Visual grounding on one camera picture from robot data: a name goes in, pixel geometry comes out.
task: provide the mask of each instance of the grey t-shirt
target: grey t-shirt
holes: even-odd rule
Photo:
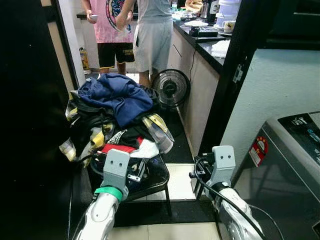
[[[171,0],[137,0],[138,23],[162,23],[172,20]]]

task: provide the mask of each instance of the white container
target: white container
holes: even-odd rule
[[[224,15],[237,15],[241,0],[220,0],[219,13]]]
[[[216,14],[216,23],[213,25],[215,28],[223,29],[225,21],[235,21],[237,19],[237,14],[235,15],[224,15],[220,12]]]

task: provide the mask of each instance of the grey shorts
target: grey shorts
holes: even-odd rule
[[[173,22],[138,23],[133,38],[136,70],[140,73],[152,69],[167,69]]]

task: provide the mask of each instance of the black door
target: black door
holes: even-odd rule
[[[0,0],[1,239],[65,239],[68,92],[40,0]]]

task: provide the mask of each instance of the red fabric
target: red fabric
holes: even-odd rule
[[[143,140],[144,140],[144,139],[143,139],[141,136],[139,136],[139,137],[137,138],[137,141],[138,141],[138,143],[139,143],[139,146],[141,145],[141,143],[142,143]],[[135,149],[134,147],[132,147],[132,146],[106,144],[106,145],[104,145],[104,147],[102,148],[101,152],[107,154],[107,153],[109,152],[109,150],[111,150],[111,149],[117,149],[117,150],[120,150],[120,151],[123,151],[123,152],[127,152],[127,153],[131,153],[132,151],[136,150],[136,149]]]

